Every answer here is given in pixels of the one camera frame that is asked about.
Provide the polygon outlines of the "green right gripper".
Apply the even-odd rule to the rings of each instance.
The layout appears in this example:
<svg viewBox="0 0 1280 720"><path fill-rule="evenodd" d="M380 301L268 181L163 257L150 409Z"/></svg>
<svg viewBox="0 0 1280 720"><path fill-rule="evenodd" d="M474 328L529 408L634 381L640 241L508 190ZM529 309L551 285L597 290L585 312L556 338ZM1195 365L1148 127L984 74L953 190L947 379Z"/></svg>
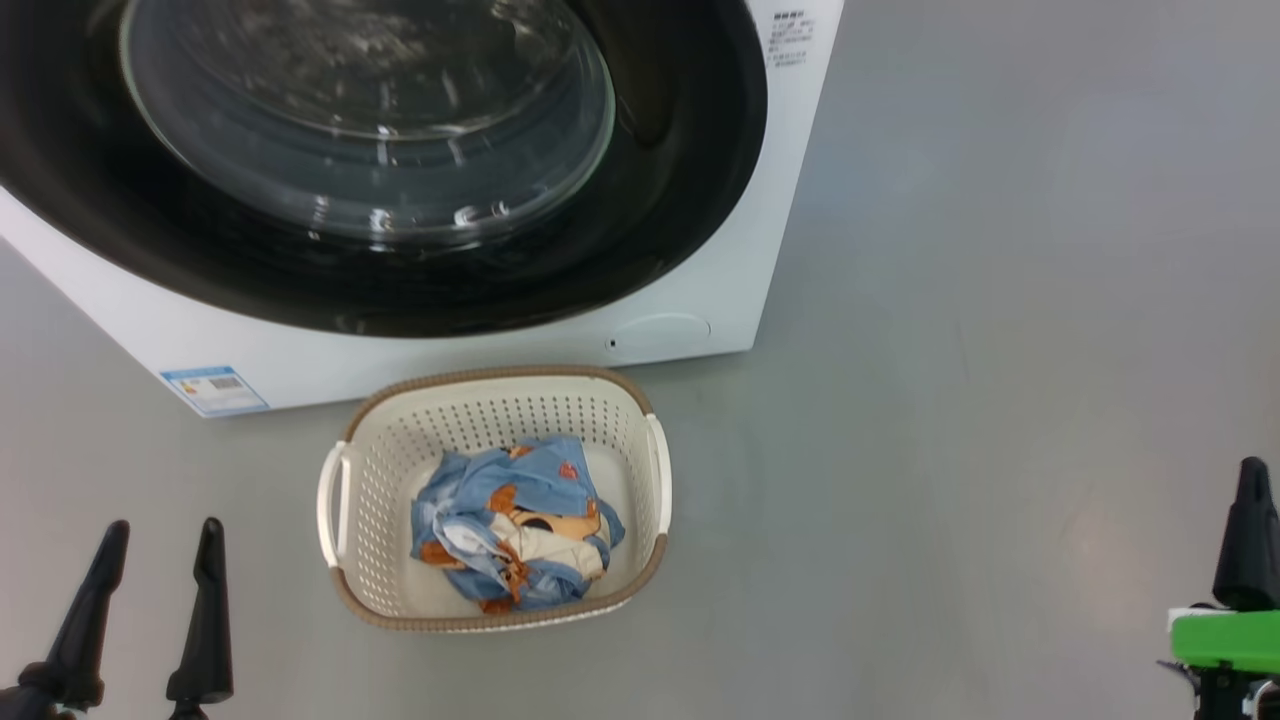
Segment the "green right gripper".
<svg viewBox="0 0 1280 720"><path fill-rule="evenodd" d="M1279 607L1279 518L1267 464L1244 457L1229 509L1213 597L1226 609ZM1193 719L1279 717L1279 611L1167 611L1171 659Z"/></svg>

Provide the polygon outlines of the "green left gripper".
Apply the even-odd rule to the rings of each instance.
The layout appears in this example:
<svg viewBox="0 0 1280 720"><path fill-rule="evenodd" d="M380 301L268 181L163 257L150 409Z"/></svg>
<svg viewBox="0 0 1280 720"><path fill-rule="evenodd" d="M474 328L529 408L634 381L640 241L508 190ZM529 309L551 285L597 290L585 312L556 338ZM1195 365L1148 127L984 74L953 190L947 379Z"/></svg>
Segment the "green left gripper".
<svg viewBox="0 0 1280 720"><path fill-rule="evenodd" d="M125 520L108 527L46 659L26 666L17 688L1 691L1 720L58 720L60 714L84 714L102 703L108 616L129 536ZM225 532L216 518L202 525L193 579L197 591L182 659L166 684L172 719L205 719L206 705L234 694Z"/></svg>

